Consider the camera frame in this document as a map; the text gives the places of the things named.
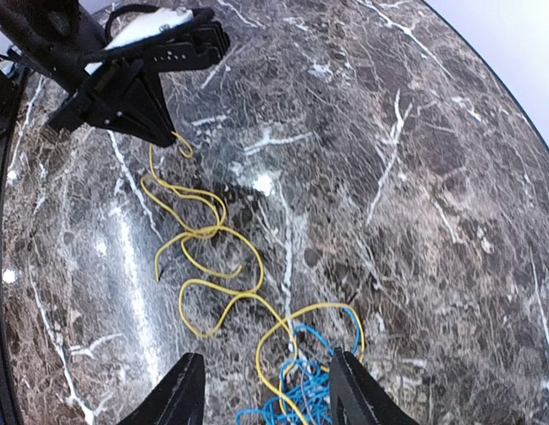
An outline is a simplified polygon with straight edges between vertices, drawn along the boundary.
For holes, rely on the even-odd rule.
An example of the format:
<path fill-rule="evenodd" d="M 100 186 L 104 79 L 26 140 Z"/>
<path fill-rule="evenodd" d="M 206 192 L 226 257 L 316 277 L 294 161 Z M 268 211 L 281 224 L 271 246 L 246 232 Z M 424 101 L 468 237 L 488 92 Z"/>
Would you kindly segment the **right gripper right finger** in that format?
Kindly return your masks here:
<path fill-rule="evenodd" d="M 333 424 L 409 424 L 409 417 L 348 351 L 336 349 L 329 371 Z"/>

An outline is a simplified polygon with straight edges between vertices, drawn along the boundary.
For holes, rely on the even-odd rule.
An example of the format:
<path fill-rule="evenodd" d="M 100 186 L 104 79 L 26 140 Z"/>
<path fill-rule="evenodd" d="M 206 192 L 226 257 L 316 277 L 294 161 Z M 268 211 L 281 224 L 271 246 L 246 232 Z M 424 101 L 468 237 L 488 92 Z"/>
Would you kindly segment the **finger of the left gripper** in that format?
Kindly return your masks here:
<path fill-rule="evenodd" d="M 132 62 L 136 71 L 133 93 L 141 122 L 153 133 L 152 140 L 174 140 L 174 124 L 166 106 L 159 74 L 142 59 Z"/>
<path fill-rule="evenodd" d="M 169 147 L 174 144 L 170 128 L 162 122 L 154 122 L 150 117 L 139 114 L 137 111 L 94 110 L 92 112 L 92 126 L 131 135 L 140 138 L 158 147 Z"/>

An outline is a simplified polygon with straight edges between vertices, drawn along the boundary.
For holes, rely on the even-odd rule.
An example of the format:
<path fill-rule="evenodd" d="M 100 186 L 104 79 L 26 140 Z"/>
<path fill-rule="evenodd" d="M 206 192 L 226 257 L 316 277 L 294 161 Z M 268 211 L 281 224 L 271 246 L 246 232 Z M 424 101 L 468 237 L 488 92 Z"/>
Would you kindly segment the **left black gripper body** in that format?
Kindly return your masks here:
<path fill-rule="evenodd" d="M 136 71 L 132 66 L 133 61 L 135 59 L 118 59 L 102 63 L 51 114 L 47 125 L 57 132 L 66 130 L 72 133 L 84 123 L 92 126 L 92 112 L 94 110 L 104 111 L 124 108 L 133 111 L 130 95 L 136 77 Z"/>

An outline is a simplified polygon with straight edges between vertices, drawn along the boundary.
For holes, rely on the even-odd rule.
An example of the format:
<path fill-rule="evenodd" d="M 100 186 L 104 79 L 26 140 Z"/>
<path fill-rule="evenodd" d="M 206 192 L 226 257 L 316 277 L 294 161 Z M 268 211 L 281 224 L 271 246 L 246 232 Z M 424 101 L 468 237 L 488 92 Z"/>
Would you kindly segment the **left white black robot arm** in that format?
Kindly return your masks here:
<path fill-rule="evenodd" d="M 157 73 L 140 49 L 110 54 L 102 26 L 76 1 L 0 1 L 0 31 L 20 60 L 67 94 L 51 114 L 53 130 L 83 124 L 132 135 L 159 147 L 174 144 L 174 125 Z"/>

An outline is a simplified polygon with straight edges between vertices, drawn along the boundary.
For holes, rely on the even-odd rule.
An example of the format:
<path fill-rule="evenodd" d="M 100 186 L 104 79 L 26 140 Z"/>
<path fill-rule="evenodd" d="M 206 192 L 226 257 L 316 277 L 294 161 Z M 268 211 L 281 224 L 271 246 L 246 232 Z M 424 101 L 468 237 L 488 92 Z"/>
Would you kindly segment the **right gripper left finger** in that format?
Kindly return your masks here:
<path fill-rule="evenodd" d="M 119 425 L 202 425 L 204 408 L 205 360 L 187 352 Z"/>

